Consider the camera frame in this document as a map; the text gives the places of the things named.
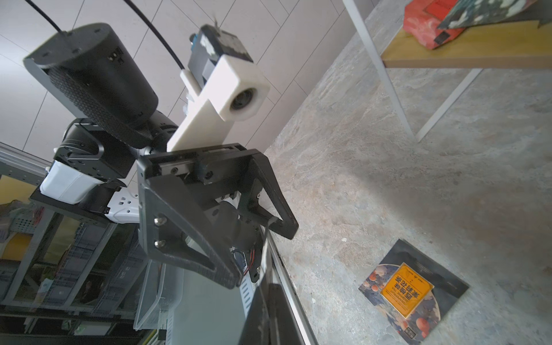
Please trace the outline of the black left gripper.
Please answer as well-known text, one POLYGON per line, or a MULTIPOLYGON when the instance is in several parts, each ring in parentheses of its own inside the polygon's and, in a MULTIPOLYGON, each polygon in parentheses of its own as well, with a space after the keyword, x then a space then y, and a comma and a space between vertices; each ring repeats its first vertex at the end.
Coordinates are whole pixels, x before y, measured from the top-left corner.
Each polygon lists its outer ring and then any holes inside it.
POLYGON ((241 194, 246 219, 293 239, 299 224, 268 158, 239 144, 161 152, 138 159, 140 244, 149 258, 198 273, 233 289, 242 270, 231 253, 241 194), (266 192, 278 216, 259 204, 266 192))

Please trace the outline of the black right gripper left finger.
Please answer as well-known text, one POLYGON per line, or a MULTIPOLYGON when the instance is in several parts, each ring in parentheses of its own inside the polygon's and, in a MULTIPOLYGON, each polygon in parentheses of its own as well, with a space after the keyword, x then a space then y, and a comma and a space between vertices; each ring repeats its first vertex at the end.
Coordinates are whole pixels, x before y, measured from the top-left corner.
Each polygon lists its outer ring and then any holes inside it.
POLYGON ((270 344, 269 286, 269 283, 263 283, 256 289, 239 345, 270 344))

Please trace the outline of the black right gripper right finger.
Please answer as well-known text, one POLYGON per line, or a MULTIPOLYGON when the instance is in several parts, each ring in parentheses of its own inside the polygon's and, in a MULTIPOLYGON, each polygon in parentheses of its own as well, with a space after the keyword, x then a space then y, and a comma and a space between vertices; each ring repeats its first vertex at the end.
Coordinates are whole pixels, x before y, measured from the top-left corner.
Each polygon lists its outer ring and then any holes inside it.
POLYGON ((281 285, 270 283, 270 345, 303 345, 304 340, 281 285))

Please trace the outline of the orange label black tea bag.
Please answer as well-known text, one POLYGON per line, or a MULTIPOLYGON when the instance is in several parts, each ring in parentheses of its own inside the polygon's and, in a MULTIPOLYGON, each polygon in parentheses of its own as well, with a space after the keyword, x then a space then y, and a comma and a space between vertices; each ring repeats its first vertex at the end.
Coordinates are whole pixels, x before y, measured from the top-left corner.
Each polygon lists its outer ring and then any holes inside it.
POLYGON ((421 344, 469 286, 400 239, 359 286, 407 344, 421 344))

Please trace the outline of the red tea bag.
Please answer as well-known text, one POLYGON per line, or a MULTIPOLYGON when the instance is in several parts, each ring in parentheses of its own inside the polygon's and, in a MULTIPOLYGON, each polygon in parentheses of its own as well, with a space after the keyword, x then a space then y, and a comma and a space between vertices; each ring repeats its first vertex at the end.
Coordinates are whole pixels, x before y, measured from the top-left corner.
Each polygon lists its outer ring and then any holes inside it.
POLYGON ((434 50, 455 40, 465 28, 439 29, 457 0, 412 0, 405 7, 403 29, 425 48, 434 50))

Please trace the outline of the green label floral tea bag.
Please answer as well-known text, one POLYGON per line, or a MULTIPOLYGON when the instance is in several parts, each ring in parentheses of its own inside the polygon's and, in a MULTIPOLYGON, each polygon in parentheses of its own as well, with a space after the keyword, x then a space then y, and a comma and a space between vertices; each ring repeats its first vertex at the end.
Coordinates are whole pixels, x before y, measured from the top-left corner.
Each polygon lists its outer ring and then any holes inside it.
POLYGON ((540 25, 551 23, 551 1, 460 0, 438 28, 448 30, 524 21, 538 21, 540 25))

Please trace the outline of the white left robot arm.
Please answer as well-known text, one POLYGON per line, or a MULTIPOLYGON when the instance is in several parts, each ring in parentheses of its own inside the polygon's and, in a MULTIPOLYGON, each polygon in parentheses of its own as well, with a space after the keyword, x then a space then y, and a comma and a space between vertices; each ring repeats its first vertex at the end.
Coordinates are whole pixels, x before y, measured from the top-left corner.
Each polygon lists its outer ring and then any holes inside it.
POLYGON ((88 119, 67 128, 33 200, 91 223, 135 224, 147 256, 233 289, 269 231, 298 230, 268 158, 239 144, 163 152, 162 123, 136 149, 88 119))

